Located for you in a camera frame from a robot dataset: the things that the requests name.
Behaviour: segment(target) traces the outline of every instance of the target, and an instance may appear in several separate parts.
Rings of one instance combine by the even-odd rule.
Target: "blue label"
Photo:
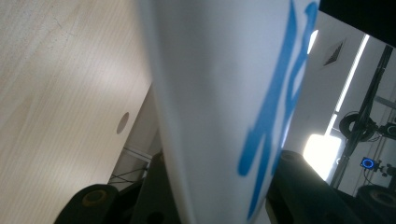
[[[304,30],[303,44],[294,63],[294,66],[292,67],[290,72],[290,80],[287,88],[287,96],[285,102],[286,111],[282,123],[283,136],[280,137],[278,141],[274,142],[274,126],[276,121],[277,109],[280,103],[282,86],[284,82],[287,81],[287,70],[290,65],[291,54],[297,36],[297,20],[295,14],[295,7],[293,1],[290,0],[290,11],[287,29],[283,40],[282,49],[277,60],[276,69],[272,75],[273,79],[271,80],[269,90],[266,93],[264,101],[262,102],[262,107],[260,109],[259,116],[257,117],[254,124],[254,127],[247,133],[247,139],[245,141],[245,145],[238,165],[238,174],[242,176],[248,175],[253,160],[258,154],[260,142],[265,138],[261,148],[262,156],[260,159],[259,170],[256,177],[256,184],[253,190],[247,219],[251,218],[254,211],[256,210],[262,189],[262,182],[268,168],[268,161],[271,157],[272,147],[276,146],[276,162],[274,163],[271,170],[271,175],[274,175],[277,160],[281,152],[281,141],[285,137],[284,135],[286,134],[288,121],[290,120],[294,107],[297,103],[298,95],[300,93],[299,87],[298,90],[293,94],[293,84],[306,60],[306,52],[308,49],[310,36],[314,29],[317,12],[318,4],[315,2],[310,3],[305,9],[307,24]]]

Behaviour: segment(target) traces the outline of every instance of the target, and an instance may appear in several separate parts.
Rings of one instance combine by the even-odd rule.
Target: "wooden table surface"
[[[134,1],[0,1],[0,223],[106,183],[149,85]]]

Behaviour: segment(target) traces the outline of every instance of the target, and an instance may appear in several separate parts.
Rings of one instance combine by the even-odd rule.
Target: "black machine part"
[[[163,155],[152,160],[145,179],[118,192],[110,185],[79,191],[57,217],[56,224],[177,224],[176,204]]]
[[[396,124],[388,122],[386,125],[379,127],[378,131],[384,137],[396,140]]]
[[[354,198],[331,188],[304,160],[283,151],[267,193],[277,223],[396,223],[396,193],[363,186]]]
[[[387,166],[382,166],[380,171],[386,175],[396,175],[396,167],[392,167],[390,164],[387,164]]]

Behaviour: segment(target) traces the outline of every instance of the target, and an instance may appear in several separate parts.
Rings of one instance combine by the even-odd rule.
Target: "round hole in desk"
[[[122,131],[126,126],[126,123],[128,123],[128,119],[129,119],[129,113],[126,112],[120,120],[119,126],[117,127],[117,133],[122,133]]]

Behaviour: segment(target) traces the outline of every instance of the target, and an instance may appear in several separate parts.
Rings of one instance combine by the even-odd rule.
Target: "white plastic sheet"
[[[183,223],[252,223],[304,75],[318,1],[140,0]]]

